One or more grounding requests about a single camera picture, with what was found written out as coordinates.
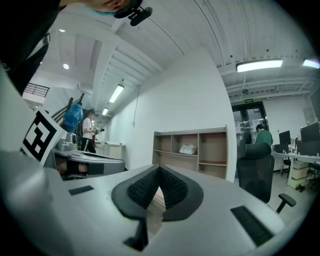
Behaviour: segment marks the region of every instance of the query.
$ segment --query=office chair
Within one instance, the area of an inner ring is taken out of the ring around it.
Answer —
[[[271,196],[272,178],[274,174],[275,158],[271,155],[271,147],[267,143],[245,145],[245,156],[236,162],[239,177],[239,186],[268,203]],[[296,201],[287,194],[281,193],[282,202],[277,213],[280,213],[286,204],[290,207],[296,205]]]

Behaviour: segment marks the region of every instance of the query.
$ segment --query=black mesh pad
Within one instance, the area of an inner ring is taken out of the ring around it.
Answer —
[[[163,221],[188,218],[201,204],[204,192],[194,180],[166,167],[154,165],[146,171],[119,183],[111,198],[127,218],[144,220],[146,209],[160,186],[166,211]]]
[[[166,209],[172,208],[186,198],[188,185],[185,182],[163,168],[158,175]]]
[[[159,187],[158,169],[148,173],[143,178],[130,185],[128,196],[142,208],[147,209]]]

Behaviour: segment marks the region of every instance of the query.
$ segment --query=blue plastic bag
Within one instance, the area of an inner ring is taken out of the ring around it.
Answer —
[[[84,118],[84,112],[80,104],[73,105],[67,113],[64,114],[64,125],[67,127],[68,133],[74,133],[78,123]]]

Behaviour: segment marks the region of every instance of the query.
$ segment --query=glass door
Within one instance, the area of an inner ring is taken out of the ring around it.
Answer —
[[[246,144],[254,144],[257,137],[256,127],[262,125],[268,130],[266,112],[262,102],[232,107],[236,144],[237,158],[244,157]]]

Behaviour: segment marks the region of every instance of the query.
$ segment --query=recessed ceiling light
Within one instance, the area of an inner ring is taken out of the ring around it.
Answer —
[[[238,63],[235,65],[236,71],[245,72],[251,70],[260,70],[268,68],[279,68],[282,66],[282,59],[263,59]]]
[[[110,102],[111,103],[114,103],[115,100],[117,99],[117,97],[119,96],[119,94],[122,92],[122,90],[124,89],[125,87],[121,84],[118,84],[118,86],[115,88],[111,98],[110,98]]]
[[[306,66],[306,67],[312,67],[312,68],[320,68],[320,64],[316,61],[312,61],[312,60],[308,60],[306,59],[304,62],[303,62],[303,65]]]
[[[108,112],[108,110],[109,110],[109,109],[105,108],[105,109],[103,110],[103,112],[102,112],[102,115],[104,115],[104,116],[105,116],[105,115],[106,115],[106,113]]]

